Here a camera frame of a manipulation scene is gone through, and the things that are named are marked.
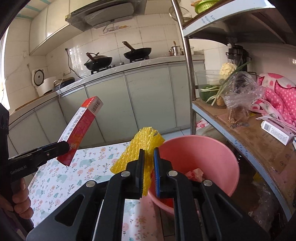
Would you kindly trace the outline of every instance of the floral tablecloth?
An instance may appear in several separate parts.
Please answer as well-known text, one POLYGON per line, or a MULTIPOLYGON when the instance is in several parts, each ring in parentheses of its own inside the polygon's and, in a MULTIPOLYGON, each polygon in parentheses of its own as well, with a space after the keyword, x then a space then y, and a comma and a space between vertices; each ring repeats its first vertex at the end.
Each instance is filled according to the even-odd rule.
MULTIPOLYGON (((77 150, 70 167, 56 159, 41 166, 29 185, 34 226, 88 180, 95 180, 97 183, 109 180, 113 175, 110 167, 128 144, 129 142, 77 150)), ((159 209, 149 197, 125 201, 122 240, 163 241, 159 209)))

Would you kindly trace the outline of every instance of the green colander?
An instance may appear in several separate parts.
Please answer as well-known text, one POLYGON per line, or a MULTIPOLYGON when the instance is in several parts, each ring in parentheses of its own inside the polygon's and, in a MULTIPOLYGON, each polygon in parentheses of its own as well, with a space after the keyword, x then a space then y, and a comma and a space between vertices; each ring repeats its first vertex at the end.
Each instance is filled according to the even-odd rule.
POLYGON ((196 6, 195 6, 195 12, 197 14, 207 10, 208 8, 214 6, 217 2, 219 2, 219 0, 204 0, 204 1, 201 1, 200 3, 198 3, 196 6))

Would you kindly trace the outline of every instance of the finger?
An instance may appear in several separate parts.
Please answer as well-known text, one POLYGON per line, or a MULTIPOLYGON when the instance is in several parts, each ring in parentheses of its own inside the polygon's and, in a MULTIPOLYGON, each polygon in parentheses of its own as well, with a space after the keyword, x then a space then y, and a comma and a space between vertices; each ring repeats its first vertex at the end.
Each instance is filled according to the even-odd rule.
POLYGON ((15 205, 16 213, 23 213, 31 207, 31 200, 27 198, 24 202, 15 205))
POLYGON ((30 219, 34 214, 33 209, 30 207, 27 211, 20 214, 20 217, 23 219, 30 219))
POLYGON ((0 195, 0 207, 11 212, 13 211, 12 205, 1 195, 0 195))
POLYGON ((24 191, 26 189, 26 181, 24 178, 20 179, 20 189, 24 191))
POLYGON ((12 196, 12 200, 14 203, 24 202, 29 196, 29 190, 26 188, 25 190, 19 191, 17 194, 12 196))

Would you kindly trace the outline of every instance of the frying pan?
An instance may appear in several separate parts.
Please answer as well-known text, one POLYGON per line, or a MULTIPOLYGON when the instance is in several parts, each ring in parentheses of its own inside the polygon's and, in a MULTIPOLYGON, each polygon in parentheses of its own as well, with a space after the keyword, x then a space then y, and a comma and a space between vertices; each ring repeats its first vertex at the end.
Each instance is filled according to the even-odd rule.
POLYGON ((99 69, 105 68, 109 66, 112 62, 112 57, 107 57, 105 55, 98 55, 94 54, 95 56, 91 56, 91 53, 86 53, 89 57, 89 60, 84 64, 90 71, 97 71, 99 69))
POLYGON ((131 50, 124 53, 124 57, 131 61, 144 58, 151 53, 151 48, 134 49, 128 42, 123 41, 122 43, 131 50))

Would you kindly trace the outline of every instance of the pink cloth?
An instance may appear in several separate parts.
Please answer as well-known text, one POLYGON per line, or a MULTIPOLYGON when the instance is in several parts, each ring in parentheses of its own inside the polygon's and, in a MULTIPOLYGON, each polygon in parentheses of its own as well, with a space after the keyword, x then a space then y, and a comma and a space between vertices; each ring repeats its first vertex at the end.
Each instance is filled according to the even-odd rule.
POLYGON ((279 74, 263 73, 257 83, 267 87, 264 100, 259 99, 251 110, 262 114, 275 114, 281 121, 296 126, 296 85, 279 74))

